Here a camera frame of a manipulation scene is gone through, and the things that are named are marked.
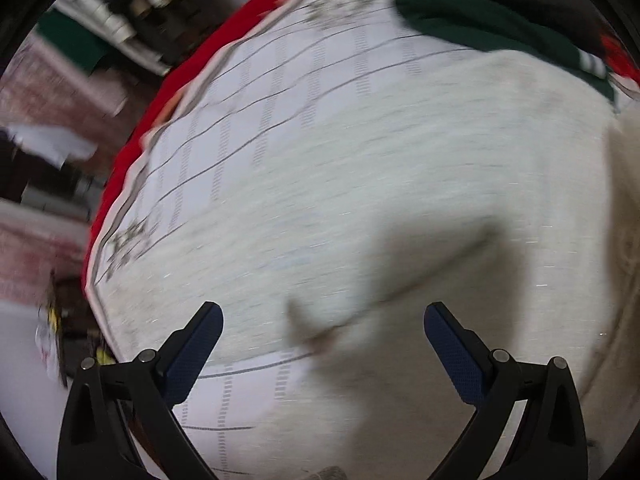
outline metal screw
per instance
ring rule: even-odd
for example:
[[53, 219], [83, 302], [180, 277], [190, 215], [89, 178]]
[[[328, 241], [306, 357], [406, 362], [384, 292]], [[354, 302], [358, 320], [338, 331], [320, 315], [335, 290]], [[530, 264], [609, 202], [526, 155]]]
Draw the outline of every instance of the metal screw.
[[95, 365], [95, 359], [93, 357], [85, 357], [84, 359], [82, 359], [82, 362], [80, 363], [80, 367], [82, 368], [82, 370], [88, 370], [89, 368], [92, 368]]
[[138, 361], [142, 363], [148, 363], [149, 361], [153, 361], [156, 357], [156, 351], [151, 348], [147, 350], [143, 350], [138, 354]]
[[554, 365], [561, 370], [564, 370], [567, 366], [566, 361], [561, 357], [554, 357]]
[[505, 363], [511, 358], [509, 352], [507, 352], [506, 350], [502, 350], [501, 348], [494, 350], [492, 355], [494, 356], [494, 359], [499, 363]]

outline blue gripper pad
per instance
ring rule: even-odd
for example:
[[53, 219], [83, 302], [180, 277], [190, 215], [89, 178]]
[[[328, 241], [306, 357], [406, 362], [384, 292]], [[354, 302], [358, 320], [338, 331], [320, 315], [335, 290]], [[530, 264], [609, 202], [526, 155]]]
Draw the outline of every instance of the blue gripper pad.
[[220, 339], [223, 324], [222, 309], [215, 303], [207, 302], [184, 329], [174, 332], [165, 342], [167, 345], [177, 335], [176, 342], [181, 344], [164, 373], [162, 398], [169, 407], [187, 399], [202, 367]]
[[424, 333], [458, 391], [460, 399], [466, 404], [478, 407], [484, 401], [484, 375], [455, 330], [442, 315], [440, 306], [444, 307], [442, 303], [432, 303], [425, 310]]

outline green cloth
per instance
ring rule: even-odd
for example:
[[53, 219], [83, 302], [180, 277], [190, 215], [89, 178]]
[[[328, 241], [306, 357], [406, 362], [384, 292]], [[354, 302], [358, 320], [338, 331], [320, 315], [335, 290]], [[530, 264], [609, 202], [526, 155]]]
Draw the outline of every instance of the green cloth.
[[483, 52], [519, 50], [579, 77], [613, 101], [606, 78], [585, 72], [580, 50], [562, 34], [531, 23], [490, 0], [396, 0], [398, 12], [419, 32]]
[[87, 74], [94, 71], [102, 58], [113, 53], [110, 44], [55, 9], [40, 17], [36, 30]]

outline red tablecloth edge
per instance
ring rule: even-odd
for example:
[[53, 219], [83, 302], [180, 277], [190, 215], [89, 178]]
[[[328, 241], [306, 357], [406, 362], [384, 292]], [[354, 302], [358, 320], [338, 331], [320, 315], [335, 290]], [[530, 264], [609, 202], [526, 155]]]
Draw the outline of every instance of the red tablecloth edge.
[[151, 128], [166, 102], [184, 85], [194, 79], [209, 62], [211, 57], [226, 44], [242, 38], [262, 20], [262, 14], [276, 7], [278, 0], [250, 0], [235, 12], [197, 49], [197, 51], [179, 67], [173, 70], [162, 82], [158, 94], [149, 105], [129, 142], [120, 150], [115, 159], [113, 171], [102, 194], [100, 208], [91, 227], [89, 249], [84, 258], [82, 269], [82, 288], [86, 283], [89, 254], [102, 229], [104, 219], [124, 186], [129, 167], [142, 154], [140, 137]]

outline silver bolt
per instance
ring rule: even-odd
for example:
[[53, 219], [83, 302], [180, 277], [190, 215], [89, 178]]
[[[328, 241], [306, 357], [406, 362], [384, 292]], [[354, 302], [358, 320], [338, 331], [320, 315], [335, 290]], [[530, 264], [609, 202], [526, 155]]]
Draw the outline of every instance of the silver bolt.
[[561, 357], [554, 357], [554, 365], [561, 370], [564, 370], [567, 366], [566, 361]]
[[89, 368], [92, 368], [95, 365], [95, 359], [93, 357], [85, 357], [84, 359], [82, 359], [82, 362], [80, 363], [80, 367], [82, 368], [82, 370], [88, 370]]
[[148, 363], [149, 361], [153, 361], [154, 357], [156, 357], [156, 351], [149, 348], [138, 354], [138, 361]]
[[498, 361], [499, 363], [505, 363], [510, 359], [510, 355], [509, 352], [507, 352], [506, 350], [502, 350], [501, 348], [498, 348], [497, 350], [494, 350], [494, 352], [492, 353], [492, 355], [494, 356], [494, 359], [496, 361]]

